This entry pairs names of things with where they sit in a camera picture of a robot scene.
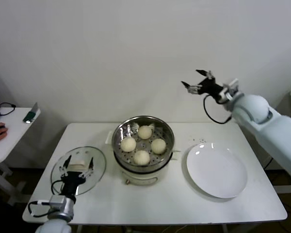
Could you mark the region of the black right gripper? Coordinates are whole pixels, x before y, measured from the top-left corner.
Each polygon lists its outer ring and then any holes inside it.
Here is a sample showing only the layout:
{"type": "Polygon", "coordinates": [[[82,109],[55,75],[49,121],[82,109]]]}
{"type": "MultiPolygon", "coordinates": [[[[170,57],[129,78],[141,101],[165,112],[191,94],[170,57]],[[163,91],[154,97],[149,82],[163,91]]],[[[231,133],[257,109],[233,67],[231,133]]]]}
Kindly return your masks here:
{"type": "Polygon", "coordinates": [[[197,85],[190,85],[184,81],[181,81],[181,83],[187,89],[188,93],[199,95],[209,94],[212,97],[218,97],[220,92],[224,88],[216,83],[216,79],[213,76],[212,72],[210,70],[206,71],[201,69],[196,69],[196,72],[198,72],[200,75],[206,78],[197,85]]]}

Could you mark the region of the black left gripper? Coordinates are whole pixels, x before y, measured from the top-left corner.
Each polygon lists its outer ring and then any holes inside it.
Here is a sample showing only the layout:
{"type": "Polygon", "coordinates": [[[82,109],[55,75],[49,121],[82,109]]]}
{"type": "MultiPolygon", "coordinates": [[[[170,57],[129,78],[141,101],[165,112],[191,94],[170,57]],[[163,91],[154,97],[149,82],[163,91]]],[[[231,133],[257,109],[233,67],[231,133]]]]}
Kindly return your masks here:
{"type": "Polygon", "coordinates": [[[64,196],[75,196],[78,186],[84,184],[86,178],[90,177],[94,172],[93,158],[91,158],[88,167],[82,168],[80,172],[67,171],[70,160],[71,156],[59,167],[61,182],[64,184],[60,194],[64,196]]]}

